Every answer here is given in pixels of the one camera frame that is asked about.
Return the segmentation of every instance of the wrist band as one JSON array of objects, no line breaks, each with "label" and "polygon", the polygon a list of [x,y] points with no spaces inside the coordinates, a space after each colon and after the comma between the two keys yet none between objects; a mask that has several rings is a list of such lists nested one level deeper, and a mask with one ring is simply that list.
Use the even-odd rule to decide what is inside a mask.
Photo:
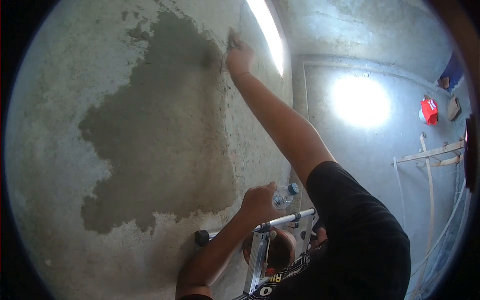
[{"label": "wrist band", "polygon": [[250,72],[240,73],[239,75],[235,76],[235,78],[232,78],[232,81],[235,81],[235,80],[237,80],[240,76],[245,75],[245,74],[249,74],[249,73],[250,73]]}]

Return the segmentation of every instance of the white bucket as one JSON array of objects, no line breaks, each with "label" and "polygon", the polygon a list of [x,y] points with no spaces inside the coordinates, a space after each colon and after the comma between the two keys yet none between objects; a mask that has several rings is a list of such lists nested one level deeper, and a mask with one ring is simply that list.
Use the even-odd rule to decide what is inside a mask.
[{"label": "white bucket", "polygon": [[425,116],[423,115],[423,112],[421,111],[421,108],[419,110],[419,118],[420,118],[420,121],[422,121],[423,124],[427,124],[427,120],[425,120]]}]

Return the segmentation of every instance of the red plastic bag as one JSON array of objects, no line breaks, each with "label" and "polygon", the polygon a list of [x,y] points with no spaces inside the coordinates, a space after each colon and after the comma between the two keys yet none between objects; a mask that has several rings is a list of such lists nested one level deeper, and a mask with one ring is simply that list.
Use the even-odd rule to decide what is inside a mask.
[{"label": "red plastic bag", "polygon": [[421,111],[425,120],[427,121],[427,125],[433,124],[437,125],[438,120],[438,108],[437,103],[433,99],[425,99],[420,101],[421,104]]}]

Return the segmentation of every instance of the man's right hand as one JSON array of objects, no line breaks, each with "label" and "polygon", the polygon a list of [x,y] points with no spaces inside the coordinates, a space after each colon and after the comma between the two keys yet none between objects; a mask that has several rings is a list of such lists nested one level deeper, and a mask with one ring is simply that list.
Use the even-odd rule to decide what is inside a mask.
[{"label": "man's right hand", "polygon": [[229,39],[233,41],[234,47],[228,50],[227,69],[232,80],[235,81],[240,75],[250,72],[255,61],[255,51],[232,29],[230,29]]},{"label": "man's right hand", "polygon": [[276,209],[273,206],[273,194],[276,190],[276,183],[250,188],[243,197],[241,208],[237,215],[253,227],[270,222],[273,219],[285,215],[285,210]]}]

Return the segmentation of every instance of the person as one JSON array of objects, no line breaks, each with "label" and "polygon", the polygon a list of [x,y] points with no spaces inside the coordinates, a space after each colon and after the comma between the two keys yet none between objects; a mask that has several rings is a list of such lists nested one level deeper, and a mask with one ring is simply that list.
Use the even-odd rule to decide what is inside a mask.
[{"label": "person", "polygon": [[[250,299],[403,299],[410,242],[398,221],[335,161],[317,130],[250,73],[254,51],[237,34],[230,37],[235,45],[227,56],[231,79],[292,165],[320,217],[313,227],[317,240],[302,265],[275,287],[260,286]],[[275,189],[271,182],[245,193],[237,214],[181,269],[176,299],[212,298],[210,286],[241,242],[257,225],[285,213],[273,207]]]}]

